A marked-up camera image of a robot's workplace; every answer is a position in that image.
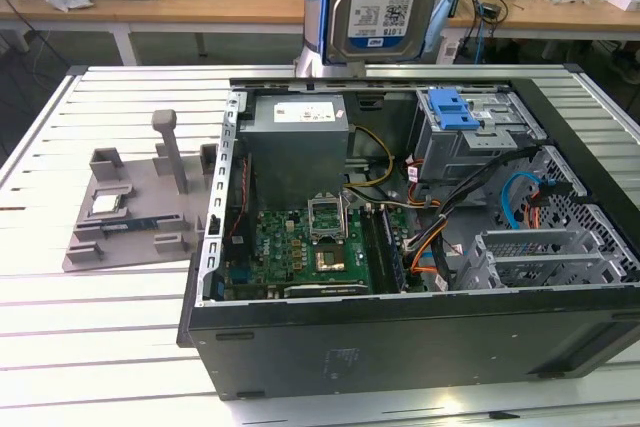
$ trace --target gray power supply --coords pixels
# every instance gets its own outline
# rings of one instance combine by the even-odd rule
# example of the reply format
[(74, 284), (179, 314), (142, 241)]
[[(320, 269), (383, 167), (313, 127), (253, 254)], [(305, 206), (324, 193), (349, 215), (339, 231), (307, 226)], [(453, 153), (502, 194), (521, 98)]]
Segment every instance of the gray power supply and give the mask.
[(349, 138), (342, 95), (258, 97), (238, 138), (253, 155), (260, 208), (306, 208), (319, 193), (340, 194)]

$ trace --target motherboard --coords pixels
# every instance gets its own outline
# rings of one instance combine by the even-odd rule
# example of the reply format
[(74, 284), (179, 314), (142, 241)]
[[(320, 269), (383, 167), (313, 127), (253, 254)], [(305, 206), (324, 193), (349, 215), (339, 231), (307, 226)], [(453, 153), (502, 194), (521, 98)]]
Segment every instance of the motherboard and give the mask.
[[(409, 235), (405, 213), (391, 209), (384, 215), (397, 248)], [(369, 257), (377, 255), (379, 246), (370, 245), (375, 241), (365, 235), (371, 219), (364, 208), (260, 211), (253, 255), (230, 266), (225, 297), (308, 297), (310, 292), (332, 295), (336, 288), (345, 294), (374, 293), (370, 264), (376, 259)], [(341, 235), (318, 238), (318, 232), (333, 229)]]

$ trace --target computer chip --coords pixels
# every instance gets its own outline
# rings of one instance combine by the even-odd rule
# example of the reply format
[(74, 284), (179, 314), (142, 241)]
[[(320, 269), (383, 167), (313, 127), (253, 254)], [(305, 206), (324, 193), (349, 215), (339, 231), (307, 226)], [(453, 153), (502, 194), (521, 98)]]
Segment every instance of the computer chip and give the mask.
[(340, 244), (319, 244), (315, 248), (317, 272), (344, 272), (344, 246)]

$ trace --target yellow cable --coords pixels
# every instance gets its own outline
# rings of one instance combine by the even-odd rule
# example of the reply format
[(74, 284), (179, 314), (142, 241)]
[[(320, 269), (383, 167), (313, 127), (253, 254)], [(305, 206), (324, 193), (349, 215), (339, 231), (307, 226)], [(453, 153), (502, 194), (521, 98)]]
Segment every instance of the yellow cable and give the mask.
[(371, 132), (366, 127), (362, 127), (361, 125), (356, 125), (355, 128), (356, 128), (356, 130), (362, 130), (363, 132), (366, 132), (367, 134), (369, 134), (371, 136), (371, 138), (373, 138), (378, 144), (380, 144), (380, 146), (387, 153), (387, 157), (389, 157), (389, 166), (387, 167), (387, 171), (384, 173), (384, 175), (382, 177), (380, 177), (379, 179), (369, 180), (367, 182), (349, 183), (349, 184), (344, 184), (344, 186), (345, 187), (372, 187), (374, 185), (378, 185), (378, 184), (384, 182), (385, 180), (387, 180), (389, 178), (389, 176), (391, 175), (391, 172), (393, 172), (393, 156), (391, 155), (391, 151), (387, 148), (387, 146), (384, 144), (384, 142), (382, 142), (382, 140), (380, 140), (380, 137), (378, 137), (376, 134)]

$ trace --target green circuit board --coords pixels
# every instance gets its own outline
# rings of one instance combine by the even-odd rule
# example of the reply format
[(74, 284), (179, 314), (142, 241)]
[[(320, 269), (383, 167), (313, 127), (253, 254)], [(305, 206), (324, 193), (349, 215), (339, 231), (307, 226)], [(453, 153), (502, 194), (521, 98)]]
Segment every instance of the green circuit board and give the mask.
[[(251, 283), (315, 284), (319, 282), (353, 282), (369, 285), (366, 253), (360, 228), (360, 213), (349, 214), (348, 236), (342, 243), (314, 245), (307, 211), (262, 212), (257, 235), (257, 261), (251, 267)], [(333, 228), (332, 215), (316, 214), (314, 228)], [(320, 271), (318, 254), (326, 249), (343, 254), (344, 267)]]
[[(391, 209), (389, 218), (395, 240), (400, 243), (408, 234), (405, 213), (402, 209)], [(335, 210), (315, 212), (314, 229), (336, 226), (340, 226), (340, 219), (336, 218)], [(258, 286), (346, 283), (369, 288), (371, 285), (357, 209), (348, 211), (346, 238), (319, 242), (312, 239), (307, 210), (262, 211), (258, 214), (255, 245), (248, 269), (238, 266), (230, 272), (229, 286), (241, 289), (237, 292)]]

